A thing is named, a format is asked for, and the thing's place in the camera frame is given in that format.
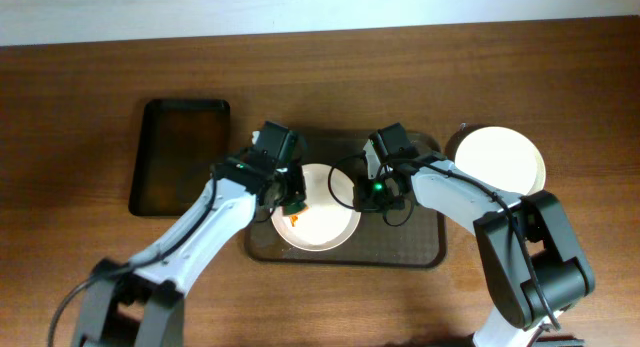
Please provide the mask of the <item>white plate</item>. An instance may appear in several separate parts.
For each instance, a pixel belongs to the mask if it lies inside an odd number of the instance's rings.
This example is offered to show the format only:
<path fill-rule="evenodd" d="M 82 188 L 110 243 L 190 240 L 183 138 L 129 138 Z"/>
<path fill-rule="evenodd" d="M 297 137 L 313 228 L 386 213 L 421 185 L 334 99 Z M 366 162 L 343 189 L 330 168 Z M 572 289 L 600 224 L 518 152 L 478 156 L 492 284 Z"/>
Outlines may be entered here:
<path fill-rule="evenodd" d="M 361 213 L 343 207 L 332 197 L 328 188 L 329 165 L 306 164 L 302 169 L 306 209 L 284 216 L 279 208 L 271 222 L 280 237 L 298 249 L 321 252 L 336 248 L 355 232 Z"/>
<path fill-rule="evenodd" d="M 469 126 L 451 138 L 447 154 L 459 170 L 501 190 L 531 195 L 545 187 L 541 152 L 516 130 Z"/>

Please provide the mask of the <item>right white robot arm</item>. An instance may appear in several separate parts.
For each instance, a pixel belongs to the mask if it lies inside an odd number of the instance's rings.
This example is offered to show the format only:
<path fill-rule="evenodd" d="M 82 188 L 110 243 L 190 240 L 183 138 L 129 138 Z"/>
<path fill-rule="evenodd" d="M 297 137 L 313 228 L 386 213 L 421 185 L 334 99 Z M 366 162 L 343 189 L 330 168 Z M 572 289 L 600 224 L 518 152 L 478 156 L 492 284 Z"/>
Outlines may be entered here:
<path fill-rule="evenodd" d="M 581 346 L 549 340 L 559 316 L 595 289 L 595 275 L 558 198 L 500 190 L 460 171 L 443 154 L 419 152 L 404 127 L 372 132 L 357 158 L 353 208 L 386 215 L 421 206 L 474 235 L 494 304 L 467 346 Z"/>

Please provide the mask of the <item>orange green scrub sponge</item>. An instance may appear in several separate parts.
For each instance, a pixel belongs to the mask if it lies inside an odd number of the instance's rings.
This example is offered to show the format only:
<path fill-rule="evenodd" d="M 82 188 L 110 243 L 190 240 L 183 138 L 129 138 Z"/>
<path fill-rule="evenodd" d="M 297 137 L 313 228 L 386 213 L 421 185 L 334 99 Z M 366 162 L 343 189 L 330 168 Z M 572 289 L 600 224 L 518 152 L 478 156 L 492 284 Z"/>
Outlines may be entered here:
<path fill-rule="evenodd" d="M 299 215 L 304 213 L 308 209 L 307 204 L 304 201 L 297 201 L 282 207 L 282 215 L 287 218 L 292 227 L 296 225 L 299 219 Z"/>

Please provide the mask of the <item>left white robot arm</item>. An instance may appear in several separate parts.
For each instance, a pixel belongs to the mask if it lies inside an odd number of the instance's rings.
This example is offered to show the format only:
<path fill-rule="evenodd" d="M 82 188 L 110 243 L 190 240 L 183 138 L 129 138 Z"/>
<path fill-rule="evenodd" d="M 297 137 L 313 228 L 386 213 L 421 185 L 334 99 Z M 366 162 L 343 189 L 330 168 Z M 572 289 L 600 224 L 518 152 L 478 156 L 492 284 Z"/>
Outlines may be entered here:
<path fill-rule="evenodd" d="M 201 195 L 164 235 L 124 264 L 98 263 L 79 286 L 85 297 L 74 346 L 181 346 L 186 297 L 221 248 L 260 209 L 301 204 L 298 148 L 304 138 L 267 122 L 252 144 L 213 166 Z"/>

